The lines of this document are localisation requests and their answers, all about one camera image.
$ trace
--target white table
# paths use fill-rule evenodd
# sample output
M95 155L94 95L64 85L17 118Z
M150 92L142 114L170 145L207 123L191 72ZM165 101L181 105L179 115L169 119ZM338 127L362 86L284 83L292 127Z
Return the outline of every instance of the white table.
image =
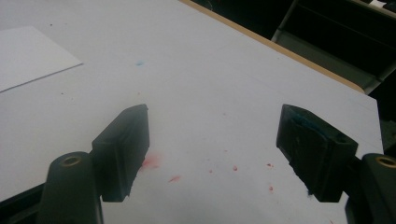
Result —
M26 25L84 64L0 93L0 201L142 103L159 167L106 223L346 223L346 195L307 197L276 148L283 104L381 151L374 99L176 0L0 1L0 30Z

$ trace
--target table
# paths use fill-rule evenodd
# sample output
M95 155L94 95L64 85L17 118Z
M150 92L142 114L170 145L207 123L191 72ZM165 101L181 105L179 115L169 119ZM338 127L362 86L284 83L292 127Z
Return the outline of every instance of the table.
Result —
M382 150L374 99L181 2L0 2L0 30L25 25L83 65L0 93L1 201L142 103L156 164L105 223L346 223L346 195L307 197L276 148L283 104Z

